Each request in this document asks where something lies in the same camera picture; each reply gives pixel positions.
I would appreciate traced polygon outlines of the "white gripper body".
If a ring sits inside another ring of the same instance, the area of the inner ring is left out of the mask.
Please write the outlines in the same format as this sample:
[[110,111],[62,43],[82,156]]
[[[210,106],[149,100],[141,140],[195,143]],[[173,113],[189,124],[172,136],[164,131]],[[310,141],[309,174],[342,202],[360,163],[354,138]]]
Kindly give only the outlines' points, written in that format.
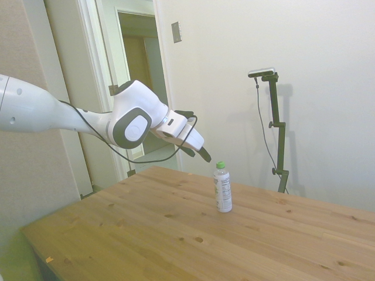
[[189,122],[193,121],[192,111],[170,110],[162,122],[154,127],[154,135],[176,146],[199,151],[204,139]]

